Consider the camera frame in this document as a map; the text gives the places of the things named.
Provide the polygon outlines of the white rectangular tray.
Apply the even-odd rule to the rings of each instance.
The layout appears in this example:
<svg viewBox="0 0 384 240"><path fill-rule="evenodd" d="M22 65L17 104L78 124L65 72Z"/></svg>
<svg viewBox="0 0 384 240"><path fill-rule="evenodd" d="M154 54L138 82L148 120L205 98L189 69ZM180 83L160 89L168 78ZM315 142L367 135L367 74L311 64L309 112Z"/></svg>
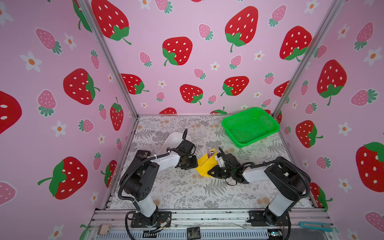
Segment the white rectangular tray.
<svg viewBox="0 0 384 240"><path fill-rule="evenodd" d="M168 152L167 148L177 149L182 142L183 142L183 133L179 133L179 132L171 133L157 154L158 155L166 154Z"/></svg>

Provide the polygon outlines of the yellow paper napkin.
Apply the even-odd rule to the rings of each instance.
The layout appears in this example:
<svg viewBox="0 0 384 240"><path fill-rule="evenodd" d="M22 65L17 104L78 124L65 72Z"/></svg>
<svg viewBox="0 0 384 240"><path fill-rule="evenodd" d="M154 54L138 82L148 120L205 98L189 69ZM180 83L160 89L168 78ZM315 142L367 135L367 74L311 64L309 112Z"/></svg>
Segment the yellow paper napkin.
<svg viewBox="0 0 384 240"><path fill-rule="evenodd" d="M196 170L203 177L211 178L212 176L210 176L208 172L212 170L215 166L217 166L215 156L218 154L218 151L216 149L212 149L211 151L213 152L213 154L210 158L207 154L205 154L198 160L198 167L196 168Z"/></svg>

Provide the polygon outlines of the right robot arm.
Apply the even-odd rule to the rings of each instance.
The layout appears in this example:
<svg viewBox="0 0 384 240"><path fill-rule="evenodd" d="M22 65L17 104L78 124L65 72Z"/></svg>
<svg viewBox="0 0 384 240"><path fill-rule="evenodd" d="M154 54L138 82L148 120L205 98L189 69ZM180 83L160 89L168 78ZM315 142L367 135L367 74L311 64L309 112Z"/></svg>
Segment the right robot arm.
<svg viewBox="0 0 384 240"><path fill-rule="evenodd" d="M278 190L265 210L250 223L276 226L288 220L288 213L297 202L310 194L311 178L283 157L270 162L240 164L232 154L219 153L207 160L199 160L199 173L203 177L232 179L235 184L250 184L270 180Z"/></svg>

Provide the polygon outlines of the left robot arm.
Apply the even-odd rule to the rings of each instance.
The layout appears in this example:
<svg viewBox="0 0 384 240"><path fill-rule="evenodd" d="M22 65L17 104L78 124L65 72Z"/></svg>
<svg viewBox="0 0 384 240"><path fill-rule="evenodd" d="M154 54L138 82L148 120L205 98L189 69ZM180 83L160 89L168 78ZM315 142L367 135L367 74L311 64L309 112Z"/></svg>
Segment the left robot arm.
<svg viewBox="0 0 384 240"><path fill-rule="evenodd" d="M192 142L182 140L176 148L167 148L161 155L136 155L120 180L118 198L132 202L138 213L151 218L158 212L151 197L158 173L168 168L195 169L198 166L195 151Z"/></svg>

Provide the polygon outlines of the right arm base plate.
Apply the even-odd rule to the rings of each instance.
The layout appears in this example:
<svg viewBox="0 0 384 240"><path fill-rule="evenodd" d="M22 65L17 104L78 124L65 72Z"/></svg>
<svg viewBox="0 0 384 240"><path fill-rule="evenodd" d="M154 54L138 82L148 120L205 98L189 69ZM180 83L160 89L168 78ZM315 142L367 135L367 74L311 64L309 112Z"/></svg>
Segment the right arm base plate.
<svg viewBox="0 0 384 240"><path fill-rule="evenodd" d="M290 221L286 213L280 217L276 217L271 212L249 211L247 223L250 223L253 227L287 227Z"/></svg>

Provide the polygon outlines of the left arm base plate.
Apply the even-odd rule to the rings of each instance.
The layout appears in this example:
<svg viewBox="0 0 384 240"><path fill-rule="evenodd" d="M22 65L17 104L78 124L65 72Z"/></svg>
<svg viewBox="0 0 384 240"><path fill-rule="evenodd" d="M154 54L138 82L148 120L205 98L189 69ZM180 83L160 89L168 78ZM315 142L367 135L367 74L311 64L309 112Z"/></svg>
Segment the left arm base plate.
<svg viewBox="0 0 384 240"><path fill-rule="evenodd" d="M131 220L131 228L157 228L170 227L172 212L155 211L151 217L145 217L142 213L135 213Z"/></svg>

